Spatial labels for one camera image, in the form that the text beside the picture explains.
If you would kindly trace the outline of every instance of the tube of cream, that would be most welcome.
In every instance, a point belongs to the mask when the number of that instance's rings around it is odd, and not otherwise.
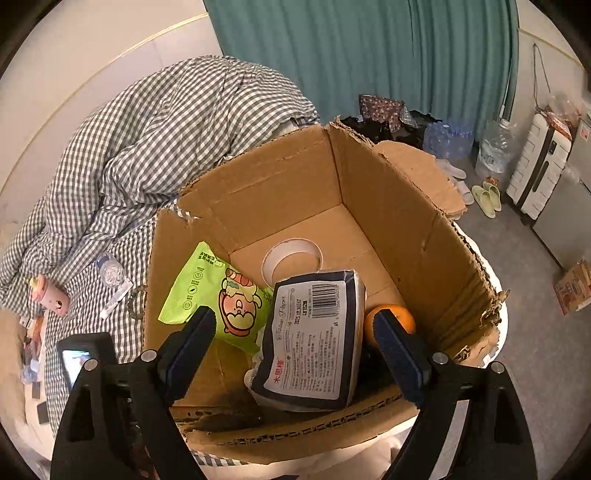
[[[133,286],[134,284],[131,283],[131,280],[126,278],[119,288],[117,288],[117,291],[113,293],[113,296],[109,299],[107,305],[105,305],[100,311],[100,318],[103,320],[109,318],[109,315],[111,315],[117,304],[123,300],[123,297],[127,295],[127,292],[129,292]]]

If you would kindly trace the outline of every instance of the green slipper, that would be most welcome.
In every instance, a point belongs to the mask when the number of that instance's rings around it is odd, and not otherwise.
[[[494,186],[492,183],[488,183],[487,181],[482,182],[482,187],[488,191],[489,195],[491,196],[491,203],[492,207],[495,209],[496,212],[501,211],[501,192],[499,189]]]
[[[479,185],[474,185],[472,187],[472,195],[474,195],[476,203],[480,206],[484,214],[488,218],[494,218],[496,215],[495,209],[492,206],[491,194],[488,193],[488,190],[483,189]]]

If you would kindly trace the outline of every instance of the barcode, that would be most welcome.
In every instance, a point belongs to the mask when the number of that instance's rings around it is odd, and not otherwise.
[[[312,318],[336,317],[339,314],[339,286],[330,283],[312,285]]]

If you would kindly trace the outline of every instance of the green snack bag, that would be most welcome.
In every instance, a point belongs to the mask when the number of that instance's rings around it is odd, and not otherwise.
[[[206,305],[216,313],[216,337],[255,355],[256,334],[269,318],[271,299],[269,291],[258,288],[201,242],[174,281],[158,320],[188,322],[199,306]]]

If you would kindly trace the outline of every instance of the white suitcase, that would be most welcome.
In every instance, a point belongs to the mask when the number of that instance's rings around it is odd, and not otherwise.
[[[541,113],[534,116],[521,158],[507,187],[507,195],[536,220],[566,165],[571,141],[549,126]]]

